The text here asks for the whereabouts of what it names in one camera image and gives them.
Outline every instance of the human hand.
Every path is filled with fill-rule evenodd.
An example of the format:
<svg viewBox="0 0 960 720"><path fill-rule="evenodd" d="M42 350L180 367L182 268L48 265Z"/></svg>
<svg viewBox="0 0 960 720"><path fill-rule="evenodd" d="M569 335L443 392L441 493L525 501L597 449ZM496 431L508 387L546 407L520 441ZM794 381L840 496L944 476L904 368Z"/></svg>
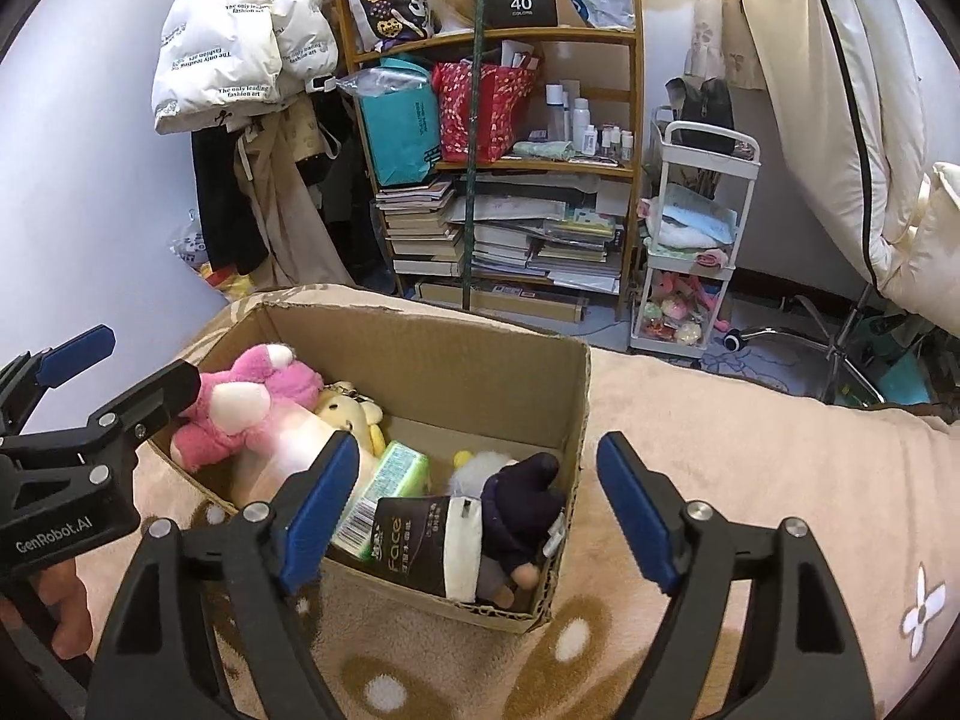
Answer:
<svg viewBox="0 0 960 720"><path fill-rule="evenodd" d="M85 654L93 644L93 620L86 607L86 586L77 576L77 562L68 560L40 573L37 596L45 605L59 605L61 622L52 643L54 654L62 661ZM0 622L19 628L23 621L16 607L0 596Z"/></svg>

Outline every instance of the pink bag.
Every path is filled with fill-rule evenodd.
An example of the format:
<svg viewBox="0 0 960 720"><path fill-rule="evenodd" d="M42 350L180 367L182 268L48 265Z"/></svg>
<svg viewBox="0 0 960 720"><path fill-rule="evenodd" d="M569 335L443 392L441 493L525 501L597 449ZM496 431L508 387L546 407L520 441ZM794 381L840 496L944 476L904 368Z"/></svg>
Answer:
<svg viewBox="0 0 960 720"><path fill-rule="evenodd" d="M440 100L440 152L446 162L467 161L472 62L440 64L433 71L433 88ZM480 114L477 122L477 161L496 162L510 151L517 137L515 118L534 89L536 72L484 65L480 74Z"/></svg>

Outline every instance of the green pole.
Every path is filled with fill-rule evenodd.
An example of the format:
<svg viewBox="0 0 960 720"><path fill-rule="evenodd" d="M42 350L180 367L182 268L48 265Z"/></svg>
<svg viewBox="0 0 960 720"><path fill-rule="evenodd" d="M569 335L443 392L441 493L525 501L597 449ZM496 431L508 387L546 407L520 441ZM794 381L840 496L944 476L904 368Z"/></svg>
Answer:
<svg viewBox="0 0 960 720"><path fill-rule="evenodd" d="M483 24L486 0L477 0L473 17L473 65L470 69L470 127L467 140L467 215L464 219L464 311L470 310L473 274L473 207L477 195L477 127L480 121L480 74L483 56Z"/></svg>

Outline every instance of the cardboard box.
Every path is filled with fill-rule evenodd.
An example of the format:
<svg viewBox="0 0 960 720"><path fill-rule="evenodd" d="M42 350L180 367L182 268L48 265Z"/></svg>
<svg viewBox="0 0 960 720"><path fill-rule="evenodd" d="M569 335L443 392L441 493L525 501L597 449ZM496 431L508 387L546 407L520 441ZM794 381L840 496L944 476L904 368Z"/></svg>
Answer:
<svg viewBox="0 0 960 720"><path fill-rule="evenodd" d="M388 440L429 456L435 490L445 489L453 455L461 449L500 451L519 460L552 452L560 460L557 484L568 495L570 527L587 419L589 347L582 341L454 314L376 306L264 301L233 316L240 319L214 346L194 344L193 349L208 348L201 359L199 352L187 359L201 370L225 370L256 343L288 343L325 381L349 380L381 405ZM155 448L168 460L172 434L173 427L155 437ZM191 479L209 499L236 513L227 499L231 461ZM549 619L562 555L563 548L546 565L532 597L520 599L523 611L458 604L405 589L363 573L361 563L339 550L328 551L325 567L422 610L520 634Z"/></svg>
<svg viewBox="0 0 960 720"><path fill-rule="evenodd" d="M464 291L455 284L421 281L416 285L416 295L428 302L459 307ZM525 317L555 319L556 322L580 322L584 318L584 308L587 307L587 298L557 295L507 284L480 282L472 288L470 295L471 310L502 311L506 314L522 314Z"/></svg>

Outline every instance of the cart handle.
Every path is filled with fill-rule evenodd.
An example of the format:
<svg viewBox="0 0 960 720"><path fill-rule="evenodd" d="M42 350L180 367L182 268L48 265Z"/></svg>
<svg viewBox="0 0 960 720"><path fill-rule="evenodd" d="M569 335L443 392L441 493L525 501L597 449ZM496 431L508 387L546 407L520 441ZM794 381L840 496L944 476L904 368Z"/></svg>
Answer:
<svg viewBox="0 0 960 720"><path fill-rule="evenodd" d="M737 132L733 129L726 129L725 127L716 127L714 124L701 124L700 122L672 122L672 124L667 124L666 134L664 135L664 143L667 146L680 146L679 143L673 142L673 133L680 129L692 129L697 132L709 132L712 135L722 135L725 138L731 138L734 141L740 141L741 143L747 143L748 146L752 146L754 150L754 157L752 160L744 160L744 162L753 162L755 165L760 165L760 144L757 143L749 135L744 135L742 132Z"/></svg>

